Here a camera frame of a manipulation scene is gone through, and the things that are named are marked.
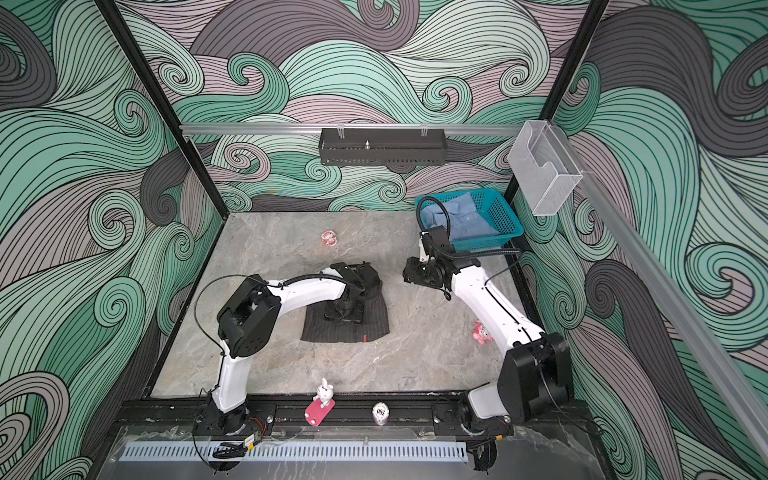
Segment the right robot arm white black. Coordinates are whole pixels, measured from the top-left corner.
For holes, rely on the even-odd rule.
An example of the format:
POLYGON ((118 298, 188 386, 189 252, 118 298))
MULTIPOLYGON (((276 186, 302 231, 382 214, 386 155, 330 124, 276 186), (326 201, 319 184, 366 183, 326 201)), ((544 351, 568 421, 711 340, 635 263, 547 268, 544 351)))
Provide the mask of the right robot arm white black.
POLYGON ((490 334, 503 360, 496 381, 466 393, 460 418, 468 434, 481 434, 492 420, 522 424, 554 409, 584 433, 600 435, 602 430, 595 421, 564 409, 573 399, 572 361, 566 340, 546 332, 517 309, 479 261, 482 256, 513 251, 457 251, 450 241, 450 213, 434 196, 418 200, 416 220, 420 255, 407 259, 404 281, 439 290, 448 300, 463 301, 490 334))

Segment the dark grey pinstriped shirt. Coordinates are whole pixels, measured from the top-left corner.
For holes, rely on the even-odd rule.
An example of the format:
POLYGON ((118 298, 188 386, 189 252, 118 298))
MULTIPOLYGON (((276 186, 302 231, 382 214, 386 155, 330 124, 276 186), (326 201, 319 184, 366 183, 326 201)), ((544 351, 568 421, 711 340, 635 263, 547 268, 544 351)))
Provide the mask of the dark grey pinstriped shirt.
POLYGON ((362 302, 362 321, 326 318, 331 301, 306 307, 300 339, 310 343, 369 343, 390 333, 388 310, 382 294, 362 302))

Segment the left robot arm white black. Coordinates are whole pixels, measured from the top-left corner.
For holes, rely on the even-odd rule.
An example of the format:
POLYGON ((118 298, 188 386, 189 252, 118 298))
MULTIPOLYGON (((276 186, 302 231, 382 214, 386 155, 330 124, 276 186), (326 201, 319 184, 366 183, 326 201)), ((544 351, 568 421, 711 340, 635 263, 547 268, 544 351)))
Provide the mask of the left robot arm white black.
POLYGON ((247 275, 217 314, 221 362, 199 423, 214 435, 243 430, 253 357, 268 344, 280 316, 314 306, 322 321, 359 325, 381 303, 383 282, 368 262, 339 262, 319 273, 285 280, 247 275))

